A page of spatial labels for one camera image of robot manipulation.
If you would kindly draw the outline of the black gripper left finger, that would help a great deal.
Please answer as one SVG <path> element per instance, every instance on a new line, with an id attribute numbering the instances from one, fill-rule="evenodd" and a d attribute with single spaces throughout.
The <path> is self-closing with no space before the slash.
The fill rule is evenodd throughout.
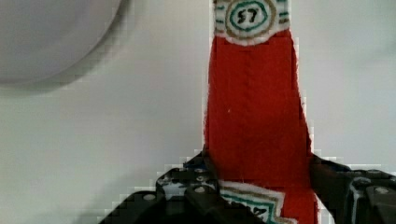
<path id="1" fill-rule="evenodd" d="M 129 195 L 99 224 L 265 224 L 241 203 L 219 193 L 210 159 L 201 152 L 161 175 L 154 190 Z"/>

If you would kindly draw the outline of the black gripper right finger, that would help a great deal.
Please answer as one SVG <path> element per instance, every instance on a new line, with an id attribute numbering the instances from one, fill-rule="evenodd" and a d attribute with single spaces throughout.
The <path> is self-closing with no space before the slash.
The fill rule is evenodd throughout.
<path id="1" fill-rule="evenodd" d="M 352 170 L 316 155 L 309 171 L 312 189 L 335 224 L 396 224 L 394 175 L 376 169 Z"/>

